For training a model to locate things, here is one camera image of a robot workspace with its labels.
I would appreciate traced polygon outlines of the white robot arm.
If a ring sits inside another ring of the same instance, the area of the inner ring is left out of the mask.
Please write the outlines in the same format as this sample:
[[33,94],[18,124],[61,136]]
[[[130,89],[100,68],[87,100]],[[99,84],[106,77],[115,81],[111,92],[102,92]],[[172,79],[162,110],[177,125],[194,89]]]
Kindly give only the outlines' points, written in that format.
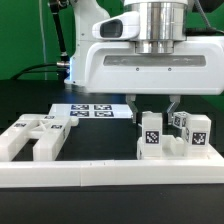
[[170,97],[173,113],[182,95],[224,92],[224,36],[188,34],[187,11],[198,0],[124,0],[110,16],[96,0],[70,0],[76,19],[76,52],[66,79],[87,93]]

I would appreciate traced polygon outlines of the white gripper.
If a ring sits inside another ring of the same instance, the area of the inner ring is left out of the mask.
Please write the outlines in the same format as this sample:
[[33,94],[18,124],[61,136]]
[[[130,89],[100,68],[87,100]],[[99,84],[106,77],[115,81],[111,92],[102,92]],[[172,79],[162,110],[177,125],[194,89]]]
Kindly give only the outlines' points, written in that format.
[[134,94],[167,94],[168,121],[180,95],[224,92],[224,36],[186,37],[183,16],[148,16],[129,11],[92,27],[97,42],[88,50],[85,89],[123,93],[136,122]]

